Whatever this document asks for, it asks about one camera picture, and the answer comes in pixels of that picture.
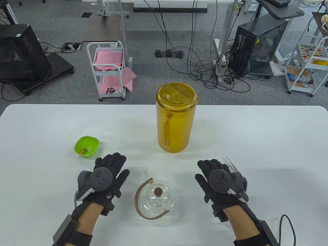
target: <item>black computer case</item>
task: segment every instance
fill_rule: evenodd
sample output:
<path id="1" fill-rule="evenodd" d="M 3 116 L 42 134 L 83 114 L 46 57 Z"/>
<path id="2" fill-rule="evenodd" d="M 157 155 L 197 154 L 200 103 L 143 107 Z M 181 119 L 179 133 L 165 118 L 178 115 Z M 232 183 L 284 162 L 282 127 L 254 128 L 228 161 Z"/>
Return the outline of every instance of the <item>black computer case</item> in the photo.
<path id="1" fill-rule="evenodd" d="M 287 23 L 266 14 L 238 26 L 228 67 L 243 77 L 272 61 Z"/>
<path id="2" fill-rule="evenodd" d="M 0 25 L 0 81 L 44 81 L 51 65 L 29 24 Z"/>

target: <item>black glove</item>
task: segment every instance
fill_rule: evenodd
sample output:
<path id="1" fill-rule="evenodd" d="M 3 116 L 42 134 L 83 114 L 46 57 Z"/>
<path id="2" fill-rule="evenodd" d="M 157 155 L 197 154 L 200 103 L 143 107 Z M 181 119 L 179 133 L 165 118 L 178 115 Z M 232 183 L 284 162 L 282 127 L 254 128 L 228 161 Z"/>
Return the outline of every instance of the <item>black glove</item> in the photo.
<path id="1" fill-rule="evenodd" d="M 205 160 L 205 161 L 198 161 L 197 162 L 198 167 L 202 170 L 205 178 L 201 174 L 196 174 L 195 179 L 197 180 L 198 184 L 203 189 L 205 196 L 204 200 L 206 203 L 211 200 L 213 202 L 212 208 L 213 208 L 213 214 L 215 217 L 219 217 L 221 222 L 228 221 L 227 216 L 223 212 L 223 209 L 232 207 L 234 205 L 242 205 L 242 201 L 238 200 L 235 196 L 227 194 L 227 193 L 219 193 L 213 190 L 209 182 L 210 174 L 215 169 L 223 169 L 225 170 L 229 175 L 231 175 L 231 172 L 229 170 L 229 167 L 226 164 L 221 164 L 218 160 L 212 159 L 212 160 Z M 244 184 L 244 190 L 247 189 L 247 183 Z"/>
<path id="2" fill-rule="evenodd" d="M 79 217 L 82 215 L 83 211 L 92 202 L 100 204 L 104 207 L 104 209 L 101 212 L 101 214 L 104 216 L 107 216 L 108 212 L 114 209 L 114 205 L 112 204 L 112 199 L 114 196 L 117 196 L 118 198 L 121 197 L 120 188 L 130 173 L 128 169 L 125 169 L 116 178 L 118 173 L 121 171 L 125 161 L 126 161 L 126 157 L 124 155 L 121 155 L 120 153 L 114 153 L 113 155 L 108 154 L 107 156 L 104 157 L 104 159 L 100 157 L 96 159 L 94 170 L 99 167 L 108 168 L 113 175 L 112 183 L 104 191 L 100 191 L 100 192 L 96 191 L 90 193 L 86 198 L 84 198 L 82 204 L 77 206 L 72 213 L 72 218 L 74 220 L 78 220 Z"/>

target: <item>shelf cart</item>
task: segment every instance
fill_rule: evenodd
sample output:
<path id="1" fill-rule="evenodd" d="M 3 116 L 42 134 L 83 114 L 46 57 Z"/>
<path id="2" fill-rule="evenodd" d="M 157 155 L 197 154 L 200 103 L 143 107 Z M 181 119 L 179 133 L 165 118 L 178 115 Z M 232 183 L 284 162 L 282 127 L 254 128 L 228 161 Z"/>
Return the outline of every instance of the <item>shelf cart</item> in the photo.
<path id="1" fill-rule="evenodd" d="M 93 59 L 91 57 L 90 47 L 93 45 L 97 45 L 98 47 L 95 50 Z M 101 45 L 110 45 L 110 47 L 101 47 Z M 121 65 L 106 63 L 106 64 L 99 64 L 96 63 L 98 52 L 99 51 L 111 51 L 111 52 L 122 52 L 122 60 Z M 122 74 L 123 69 L 125 68 L 125 61 L 124 61 L 124 48 L 120 41 L 117 42 L 91 42 L 87 45 L 87 53 L 90 61 L 90 66 L 92 70 L 92 74 L 94 77 L 94 81 L 96 83 L 99 101 L 101 102 L 103 97 L 121 97 L 122 101 L 125 100 L 125 87 L 123 87 L 122 82 Z M 101 91 L 99 84 L 105 81 L 106 76 L 113 76 L 118 75 L 120 84 L 121 84 L 121 91 L 115 91 L 114 93 L 104 93 Z"/>
<path id="2" fill-rule="evenodd" d="M 309 93 L 310 97 L 313 97 L 314 93 L 316 93 L 316 91 L 321 86 L 321 84 L 325 80 L 327 80 L 328 53 L 327 53 L 327 49 L 323 46 L 323 44 L 325 43 L 325 40 L 328 39 L 328 36 L 322 37 L 316 35 L 305 35 L 308 26 L 310 25 L 310 23 L 314 18 L 315 16 L 313 16 L 308 22 L 308 24 L 306 25 L 301 37 L 299 38 L 296 44 L 295 49 L 293 50 L 292 53 L 293 55 L 289 58 L 287 64 L 284 67 L 285 78 L 288 87 L 288 91 L 287 91 L 288 94 L 291 94 L 292 90 L 294 90 L 294 91 L 307 92 Z M 301 42 L 302 37 L 311 37 L 312 40 L 314 40 L 313 41 L 314 43 L 302 43 Z M 300 64 L 300 66 L 298 67 L 289 65 L 290 61 L 293 59 L 295 51 L 297 51 L 296 60 Z M 316 84 L 315 82 L 315 78 L 313 76 L 312 70 L 326 71 L 324 78 L 318 84 Z M 288 72 L 295 75 L 294 81 L 288 79 L 287 76 Z M 297 80 L 300 78 L 300 76 L 304 76 L 308 78 L 309 82 L 308 83 L 298 82 Z"/>

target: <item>yellow plastic pitcher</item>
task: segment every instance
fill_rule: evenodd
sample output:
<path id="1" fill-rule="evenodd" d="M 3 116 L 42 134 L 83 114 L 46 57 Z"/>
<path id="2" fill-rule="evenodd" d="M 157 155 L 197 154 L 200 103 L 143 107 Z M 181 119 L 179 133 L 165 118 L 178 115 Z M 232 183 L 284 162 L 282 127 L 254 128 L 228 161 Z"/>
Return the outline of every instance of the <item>yellow plastic pitcher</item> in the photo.
<path id="1" fill-rule="evenodd" d="M 176 153 L 187 147 L 197 103 L 195 90 L 184 83 L 169 83 L 157 91 L 157 138 L 164 150 Z"/>

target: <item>green bowl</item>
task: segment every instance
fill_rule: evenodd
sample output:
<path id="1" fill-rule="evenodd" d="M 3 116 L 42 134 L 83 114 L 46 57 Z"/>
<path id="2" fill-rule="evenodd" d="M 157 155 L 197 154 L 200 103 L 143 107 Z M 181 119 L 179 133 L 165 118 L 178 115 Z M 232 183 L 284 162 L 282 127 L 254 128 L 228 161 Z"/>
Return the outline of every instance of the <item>green bowl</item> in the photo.
<path id="1" fill-rule="evenodd" d="M 79 155 L 91 156 L 96 152 L 98 147 L 99 147 L 98 139 L 96 139 L 95 137 L 84 136 L 76 142 L 76 144 L 74 146 L 74 150 L 75 150 L 75 153 L 77 153 Z M 81 154 L 80 151 L 84 148 L 88 149 L 88 151 L 86 153 Z"/>

